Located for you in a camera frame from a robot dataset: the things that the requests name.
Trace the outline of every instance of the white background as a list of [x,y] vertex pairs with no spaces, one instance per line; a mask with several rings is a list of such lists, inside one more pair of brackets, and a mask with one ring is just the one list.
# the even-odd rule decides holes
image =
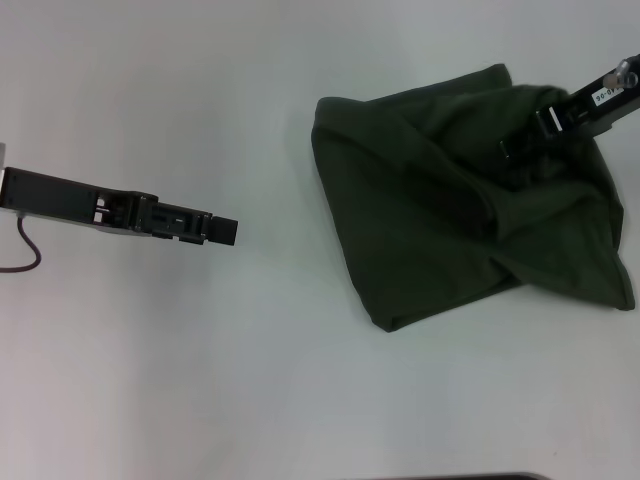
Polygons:
[[[3,480],[640,472],[640,324],[524,287],[394,334],[349,281],[311,155],[323,96],[505,62],[570,91],[637,2],[2,0],[6,164],[239,220],[237,246],[27,219],[0,277]],[[640,114],[599,139],[640,275]],[[0,265],[32,256],[0,215]]]

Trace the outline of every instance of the cloth fold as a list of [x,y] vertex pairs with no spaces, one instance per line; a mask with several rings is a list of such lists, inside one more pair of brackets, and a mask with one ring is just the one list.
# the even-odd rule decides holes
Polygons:
[[368,102],[324,98],[316,165],[352,282],[386,331],[523,283],[635,306],[623,209],[593,140],[508,162],[501,139],[567,95],[504,65]]

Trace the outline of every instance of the black cable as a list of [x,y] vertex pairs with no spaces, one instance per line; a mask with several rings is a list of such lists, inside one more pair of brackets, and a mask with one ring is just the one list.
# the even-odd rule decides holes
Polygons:
[[25,265],[24,267],[0,267],[0,273],[20,273],[20,272],[28,272],[29,270],[33,270],[42,261],[42,255],[40,255],[40,250],[38,247],[31,241],[27,234],[24,233],[24,228],[22,228],[22,220],[23,217],[18,217],[18,232],[20,232],[20,236],[22,239],[29,245],[33,253],[36,254],[36,259],[30,265]]

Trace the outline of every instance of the black object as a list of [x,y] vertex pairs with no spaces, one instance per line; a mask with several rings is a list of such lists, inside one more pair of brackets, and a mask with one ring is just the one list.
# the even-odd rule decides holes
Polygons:
[[409,477],[409,478],[389,478],[384,480],[548,480],[546,477],[534,473],[513,473],[494,475],[461,475],[451,477]]
[[0,207],[91,225],[111,233],[178,237],[202,245],[205,240],[235,243],[238,222],[209,212],[166,203],[142,192],[111,190],[6,167]]
[[640,108],[640,55],[557,103],[536,111],[520,131],[500,142],[507,160],[539,155],[572,137],[595,137]]

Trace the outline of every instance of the towel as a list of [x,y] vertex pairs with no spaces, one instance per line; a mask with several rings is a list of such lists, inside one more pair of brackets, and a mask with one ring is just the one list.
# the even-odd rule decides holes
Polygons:
[[500,140],[566,98],[504,65],[396,95],[323,98],[313,152],[349,274],[394,331],[532,284],[635,307],[618,256],[623,208],[593,139],[527,161]]

